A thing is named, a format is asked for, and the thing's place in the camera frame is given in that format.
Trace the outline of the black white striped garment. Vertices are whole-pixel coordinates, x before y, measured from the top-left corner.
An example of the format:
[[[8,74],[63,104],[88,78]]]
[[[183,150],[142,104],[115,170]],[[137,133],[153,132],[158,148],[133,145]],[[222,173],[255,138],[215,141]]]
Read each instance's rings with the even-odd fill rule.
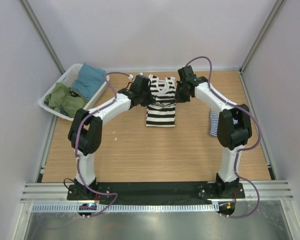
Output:
[[[150,92],[154,102],[146,107],[146,127],[173,128],[176,118],[176,85],[174,77],[150,74]]]

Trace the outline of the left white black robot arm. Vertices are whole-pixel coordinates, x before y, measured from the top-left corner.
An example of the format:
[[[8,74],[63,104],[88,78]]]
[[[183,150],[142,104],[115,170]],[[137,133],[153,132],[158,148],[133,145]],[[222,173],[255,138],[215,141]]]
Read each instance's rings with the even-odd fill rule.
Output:
[[[148,77],[138,74],[133,78],[129,88],[122,88],[115,92],[110,100],[95,108],[88,110],[81,108],[76,112],[68,133],[77,168],[72,192],[76,192],[85,200],[91,200],[95,195],[112,195],[96,190],[94,158],[95,152],[101,145],[103,126],[135,106],[144,107],[152,103],[150,83]]]

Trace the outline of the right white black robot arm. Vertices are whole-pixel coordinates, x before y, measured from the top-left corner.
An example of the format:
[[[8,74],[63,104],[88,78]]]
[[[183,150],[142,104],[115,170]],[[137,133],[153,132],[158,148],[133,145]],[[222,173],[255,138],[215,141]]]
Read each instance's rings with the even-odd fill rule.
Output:
[[[230,197],[239,186],[237,173],[241,153],[252,136],[249,107],[237,105],[218,92],[209,80],[198,77],[190,65],[178,71],[175,98],[178,103],[197,98],[218,116],[217,139],[222,146],[221,166],[216,174],[215,192],[221,198]]]

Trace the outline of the blue white striped tank top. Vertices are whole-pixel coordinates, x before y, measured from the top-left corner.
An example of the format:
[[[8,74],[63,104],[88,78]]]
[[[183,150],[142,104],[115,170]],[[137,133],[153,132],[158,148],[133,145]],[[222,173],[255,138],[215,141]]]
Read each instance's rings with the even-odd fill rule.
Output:
[[[209,134],[212,137],[218,136],[219,115],[214,111],[209,112]]]

